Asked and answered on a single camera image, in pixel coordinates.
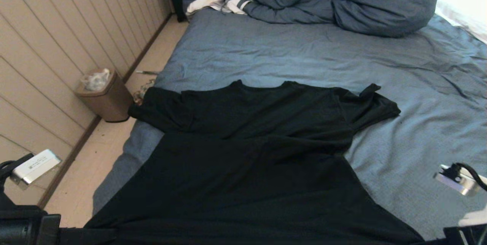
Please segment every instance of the white pillow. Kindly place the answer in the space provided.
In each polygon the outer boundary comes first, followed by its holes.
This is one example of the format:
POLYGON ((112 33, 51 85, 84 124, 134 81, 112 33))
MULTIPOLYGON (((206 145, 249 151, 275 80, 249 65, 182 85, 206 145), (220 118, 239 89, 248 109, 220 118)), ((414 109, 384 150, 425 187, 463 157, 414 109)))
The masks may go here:
POLYGON ((435 13, 487 44, 487 0, 438 0, 435 13))

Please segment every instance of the baseboard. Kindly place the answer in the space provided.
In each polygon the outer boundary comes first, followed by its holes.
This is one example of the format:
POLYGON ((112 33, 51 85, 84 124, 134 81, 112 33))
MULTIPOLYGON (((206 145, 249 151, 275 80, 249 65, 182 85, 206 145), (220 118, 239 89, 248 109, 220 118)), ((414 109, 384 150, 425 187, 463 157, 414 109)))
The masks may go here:
MULTIPOLYGON (((127 82, 127 80, 130 78, 130 76, 134 73, 135 69, 137 68, 139 63, 142 61, 142 59, 144 58, 144 56, 147 53, 147 51, 149 50, 149 48, 151 48, 155 39, 157 39, 158 35, 161 33, 163 28, 166 26, 166 24, 169 21, 169 19, 171 18, 171 16, 172 16, 172 13, 169 14, 169 16, 167 16, 167 18, 162 22, 162 24, 157 29, 157 31, 154 33, 154 35, 151 37, 151 39, 148 41, 148 43, 146 44, 144 49, 142 49, 142 52, 139 54, 139 56, 137 56, 134 63, 130 67, 129 71, 125 74, 125 76, 122 79, 124 83, 127 82)), ((57 186, 61 182, 61 180, 64 177, 64 175, 66 174, 66 172, 68 172, 69 167, 71 166, 73 161, 75 161, 76 157, 78 156, 78 153, 80 153, 81 149, 85 145, 86 141, 90 138, 91 134, 95 130, 95 128, 98 125, 98 123, 100 122, 100 120, 101 120, 101 117, 99 117, 99 116, 97 116, 96 118, 94 118, 94 120, 92 120, 92 122, 90 123, 88 128, 83 133, 83 136, 80 138, 78 143, 76 143, 75 147, 73 148, 73 150, 71 151, 69 156, 64 160, 64 163, 61 166, 61 168, 59 169, 59 172, 56 174, 56 176, 54 176, 54 179, 51 181, 51 184, 49 184, 49 186, 47 187, 46 192, 40 198, 39 203, 38 203, 38 206, 40 208, 44 209, 44 207, 47 205, 47 202, 49 201, 51 196, 54 194, 54 191, 56 190, 57 186)))
POLYGON ((146 44, 146 47, 144 47, 144 49, 142 49, 142 52, 135 59, 135 62, 132 64, 132 66, 129 68, 129 70, 127 71, 127 73, 123 77, 122 80, 123 80, 124 83, 127 82, 127 80, 129 80, 130 76, 134 73, 134 71, 137 68, 137 66, 139 66, 140 62, 142 61, 142 59, 146 55, 147 51, 149 51, 149 48, 151 48, 151 46, 154 43, 155 39, 157 39, 158 35, 161 33, 161 31, 163 30, 163 28, 166 26, 166 24, 169 21, 169 19, 171 19, 171 16, 172 16, 172 13, 170 13, 169 16, 167 16, 167 18, 162 22, 162 24, 159 26, 159 28, 157 29, 157 31, 155 32, 155 34, 152 36, 152 38, 148 41, 148 43, 146 44))

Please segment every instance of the t-shirt sleeve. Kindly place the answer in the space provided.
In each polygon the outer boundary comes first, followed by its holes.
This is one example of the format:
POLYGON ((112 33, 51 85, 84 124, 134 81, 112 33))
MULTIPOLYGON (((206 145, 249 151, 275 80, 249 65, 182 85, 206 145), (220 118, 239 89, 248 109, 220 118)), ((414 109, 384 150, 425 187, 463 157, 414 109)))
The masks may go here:
POLYGON ((193 113, 181 97, 173 91, 149 88, 141 106, 133 104, 129 115, 149 123, 163 132, 188 131, 193 113))
POLYGON ((336 89, 339 109, 355 132, 400 114, 397 103, 376 93, 379 89, 380 86, 371 84, 358 96, 346 89, 336 89))

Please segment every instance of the mattress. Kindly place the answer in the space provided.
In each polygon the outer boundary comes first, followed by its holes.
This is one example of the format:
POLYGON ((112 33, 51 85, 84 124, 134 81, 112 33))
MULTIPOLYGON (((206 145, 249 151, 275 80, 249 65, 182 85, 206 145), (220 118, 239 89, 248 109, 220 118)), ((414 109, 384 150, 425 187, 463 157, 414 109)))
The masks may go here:
MULTIPOLYGON (((465 162, 487 175, 487 48, 434 16, 403 38, 333 24, 269 24, 205 9, 196 13, 155 86, 211 90, 296 81, 361 92, 375 83, 399 117, 358 132, 345 157, 372 198, 426 240, 443 236, 486 193, 464 197, 433 179, 440 164, 465 162)), ((148 159, 162 132, 136 122, 124 153, 94 195, 97 212, 148 159)))

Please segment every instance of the small trash can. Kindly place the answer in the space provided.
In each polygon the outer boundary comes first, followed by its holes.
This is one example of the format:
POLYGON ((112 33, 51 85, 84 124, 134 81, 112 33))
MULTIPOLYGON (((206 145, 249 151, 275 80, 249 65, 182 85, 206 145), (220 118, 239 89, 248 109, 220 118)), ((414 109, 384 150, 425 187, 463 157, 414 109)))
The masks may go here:
MULTIPOLYGON (((88 75, 96 72, 103 72, 103 69, 92 70, 88 75)), ((106 122, 123 122, 129 119, 129 107, 134 102, 129 90, 113 69, 101 90, 89 91, 82 83, 76 90, 76 95, 106 122)))

